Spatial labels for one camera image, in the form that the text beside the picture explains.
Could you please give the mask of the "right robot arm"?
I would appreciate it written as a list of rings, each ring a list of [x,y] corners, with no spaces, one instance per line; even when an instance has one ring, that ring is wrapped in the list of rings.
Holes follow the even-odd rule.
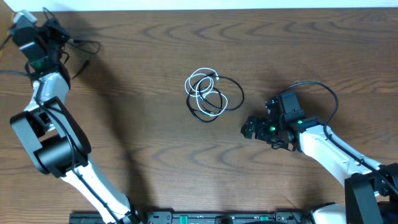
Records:
[[[397,164],[370,159],[334,134],[316,116],[306,116],[296,93],[266,103],[269,116],[250,116],[241,128],[273,149],[298,151],[321,164],[344,188],[345,204],[325,203],[302,215],[301,223],[397,223]]]

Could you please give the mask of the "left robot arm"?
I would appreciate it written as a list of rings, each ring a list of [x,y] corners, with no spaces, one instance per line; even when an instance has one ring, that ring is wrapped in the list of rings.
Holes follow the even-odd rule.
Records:
[[[87,136],[65,107],[71,78],[62,56],[69,33],[56,18],[41,26],[36,22],[19,13],[10,28],[12,41],[27,57],[24,75],[33,89],[29,104],[10,119],[11,128],[36,169],[79,191],[103,223],[146,223],[95,164]]]

